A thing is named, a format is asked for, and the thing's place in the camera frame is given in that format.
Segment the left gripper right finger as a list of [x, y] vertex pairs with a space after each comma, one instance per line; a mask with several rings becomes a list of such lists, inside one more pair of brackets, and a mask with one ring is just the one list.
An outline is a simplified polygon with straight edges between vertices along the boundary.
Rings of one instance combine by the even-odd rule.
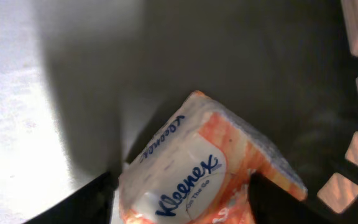
[[330, 224], [262, 174], [251, 175], [248, 194], [257, 224]]

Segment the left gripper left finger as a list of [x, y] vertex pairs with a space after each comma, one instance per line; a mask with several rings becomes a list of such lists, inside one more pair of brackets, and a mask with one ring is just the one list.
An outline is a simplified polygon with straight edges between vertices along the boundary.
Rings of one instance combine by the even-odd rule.
[[106, 172], [25, 224], [108, 224], [114, 178]]

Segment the orange Kleenex tissue pack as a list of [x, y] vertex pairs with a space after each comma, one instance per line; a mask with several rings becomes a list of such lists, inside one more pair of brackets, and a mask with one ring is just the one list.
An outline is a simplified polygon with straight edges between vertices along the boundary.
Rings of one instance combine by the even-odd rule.
[[119, 213], [125, 223], [253, 223], [254, 173], [297, 200], [307, 196], [271, 140], [194, 91], [121, 174]]

